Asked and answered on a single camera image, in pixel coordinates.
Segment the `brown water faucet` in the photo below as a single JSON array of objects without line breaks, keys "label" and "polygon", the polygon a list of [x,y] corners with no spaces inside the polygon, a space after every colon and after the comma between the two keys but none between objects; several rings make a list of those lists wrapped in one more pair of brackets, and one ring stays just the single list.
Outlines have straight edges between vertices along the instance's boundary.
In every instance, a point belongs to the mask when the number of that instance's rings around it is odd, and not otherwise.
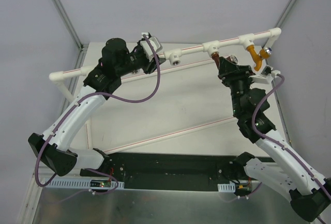
[{"label": "brown water faucet", "polygon": [[233,63],[233,64],[238,64],[238,59],[235,55],[228,55],[228,56],[219,56],[218,52],[214,52],[211,55],[212,60],[215,62],[217,69],[219,70],[220,68],[220,60],[221,58],[226,59],[227,61]]}]

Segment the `white PVC pipe frame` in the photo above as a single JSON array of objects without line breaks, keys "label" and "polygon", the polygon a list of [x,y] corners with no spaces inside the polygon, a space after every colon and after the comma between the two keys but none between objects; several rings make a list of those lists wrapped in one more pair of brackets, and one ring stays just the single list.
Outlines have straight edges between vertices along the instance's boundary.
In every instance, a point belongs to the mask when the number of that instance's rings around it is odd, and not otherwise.
[{"label": "white PVC pipe frame", "polygon": [[[271,28],[268,31],[260,32],[260,33],[250,33],[250,34],[244,34],[240,35],[236,38],[226,39],[226,40],[214,40],[210,42],[205,42],[203,44],[194,46],[194,47],[188,47],[184,49],[172,49],[168,51],[164,51],[160,54],[158,54],[159,58],[165,58],[165,60],[169,61],[171,64],[171,67],[168,69],[163,69],[160,71],[161,74],[166,74],[168,72],[178,71],[182,69],[188,69],[192,68],[194,66],[200,66],[200,65],[206,65],[208,63],[211,63],[211,59],[199,61],[199,62],[192,62],[186,65],[179,65],[180,58],[184,55],[199,53],[199,52],[207,52],[208,55],[211,57],[211,55],[214,52],[218,52],[218,49],[222,47],[228,47],[232,45],[239,45],[243,46],[243,48],[246,50],[246,48],[249,45],[254,45],[255,40],[259,39],[267,39],[266,45],[267,47],[272,47],[274,42],[279,38],[281,34],[281,28],[275,27]],[[74,96],[72,93],[70,93],[69,89],[64,85],[64,82],[66,79],[69,78],[76,78],[76,77],[84,77],[87,76],[88,73],[90,73],[93,69],[93,66],[83,66],[79,69],[74,69],[70,71],[58,71],[58,72],[52,72],[49,74],[49,79],[51,82],[53,82],[56,87],[60,90],[60,92],[65,96],[65,98],[72,102],[74,101]]]}]

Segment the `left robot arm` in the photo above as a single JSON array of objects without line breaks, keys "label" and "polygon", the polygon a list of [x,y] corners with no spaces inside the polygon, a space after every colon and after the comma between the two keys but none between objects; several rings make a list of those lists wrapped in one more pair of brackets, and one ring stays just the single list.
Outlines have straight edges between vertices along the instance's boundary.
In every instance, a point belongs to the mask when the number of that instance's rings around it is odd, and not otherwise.
[{"label": "left robot arm", "polygon": [[102,151],[75,150],[71,143],[90,116],[121,86],[121,78],[136,70],[145,74],[160,71],[162,61],[157,52],[162,45],[155,36],[143,35],[132,51],[121,38],[112,38],[101,50],[97,66],[87,75],[76,99],[60,118],[42,134],[28,139],[37,157],[35,172],[43,162],[56,175],[64,176],[72,169],[91,169],[98,177],[106,176],[109,164]]}]

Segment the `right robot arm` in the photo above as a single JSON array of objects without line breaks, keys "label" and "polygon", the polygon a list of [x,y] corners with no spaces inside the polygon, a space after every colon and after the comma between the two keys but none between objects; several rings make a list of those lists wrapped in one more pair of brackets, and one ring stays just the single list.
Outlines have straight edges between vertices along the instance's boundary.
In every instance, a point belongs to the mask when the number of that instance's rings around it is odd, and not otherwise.
[{"label": "right robot arm", "polygon": [[230,57],[220,56],[215,63],[218,78],[230,89],[233,116],[240,132],[282,169],[279,172],[243,153],[235,161],[233,175],[239,180],[252,177],[273,189],[289,201],[303,220],[320,220],[320,214],[330,206],[330,178],[307,163],[264,114],[270,106],[268,97],[284,83],[284,76],[270,66],[255,74],[249,65],[239,65]]}]

